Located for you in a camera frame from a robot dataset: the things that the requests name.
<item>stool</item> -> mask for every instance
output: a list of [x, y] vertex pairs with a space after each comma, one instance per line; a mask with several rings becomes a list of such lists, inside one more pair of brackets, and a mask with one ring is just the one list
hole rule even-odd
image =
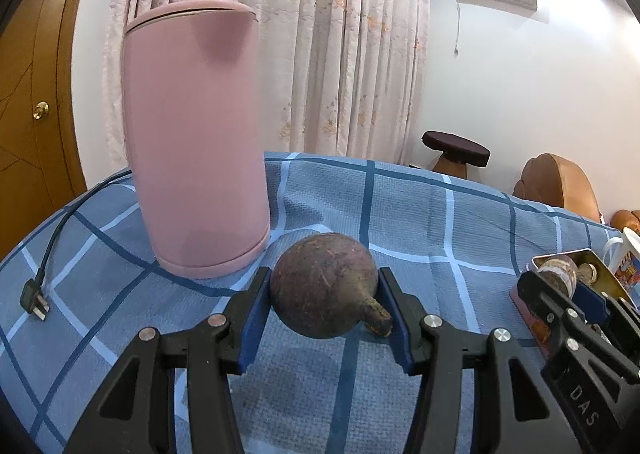
[[485, 147], [466, 138], [448, 132], [428, 130], [422, 136], [422, 143], [433, 150], [441, 150], [442, 155], [433, 171], [466, 179], [466, 164], [486, 167], [491, 153]]

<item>white wall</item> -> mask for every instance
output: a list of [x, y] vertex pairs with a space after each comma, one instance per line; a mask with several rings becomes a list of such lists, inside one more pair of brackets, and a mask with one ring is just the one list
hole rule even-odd
[[552, 152], [589, 177], [605, 218], [640, 209], [640, 24], [612, 0], [431, 0], [426, 94], [409, 162], [439, 155], [425, 130], [491, 150], [470, 179], [511, 193], [529, 158]]
[[71, 99], [82, 172], [89, 188], [114, 172], [102, 116], [102, 48], [111, 0], [80, 0], [71, 56]]

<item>brass door knob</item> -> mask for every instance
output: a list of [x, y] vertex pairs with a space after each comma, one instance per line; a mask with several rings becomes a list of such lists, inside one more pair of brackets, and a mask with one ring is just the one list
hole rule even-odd
[[33, 110], [33, 117], [36, 120], [44, 118], [49, 113], [49, 104], [46, 102], [40, 102]]

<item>mug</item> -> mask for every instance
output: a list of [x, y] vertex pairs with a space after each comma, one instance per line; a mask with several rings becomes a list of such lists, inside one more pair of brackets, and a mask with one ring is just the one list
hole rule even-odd
[[602, 257], [614, 244], [620, 246], [609, 261], [609, 271], [616, 276], [626, 291], [630, 291], [640, 281], [640, 236], [631, 228], [622, 230], [623, 237], [611, 238], [604, 245]]

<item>curtain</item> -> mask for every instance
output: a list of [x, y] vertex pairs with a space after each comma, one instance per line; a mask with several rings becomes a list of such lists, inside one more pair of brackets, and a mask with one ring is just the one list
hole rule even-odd
[[[113, 0], [104, 113], [114, 169], [126, 166], [120, 65], [126, 23], [184, 0]], [[420, 107], [430, 0], [236, 0], [259, 21], [265, 150], [402, 163]]]

